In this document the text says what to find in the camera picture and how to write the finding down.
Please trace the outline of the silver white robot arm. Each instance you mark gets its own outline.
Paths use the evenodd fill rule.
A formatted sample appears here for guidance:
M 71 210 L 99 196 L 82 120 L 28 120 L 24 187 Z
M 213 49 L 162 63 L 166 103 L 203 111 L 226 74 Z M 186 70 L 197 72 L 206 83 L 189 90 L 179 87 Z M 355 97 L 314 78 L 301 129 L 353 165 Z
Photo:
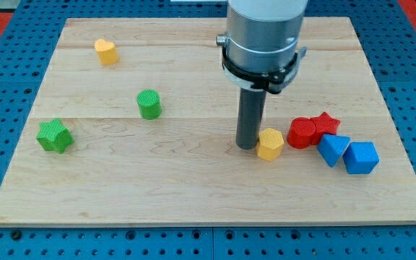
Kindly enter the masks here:
M 228 0 L 217 45 L 247 72 L 277 72 L 295 55 L 307 0 Z

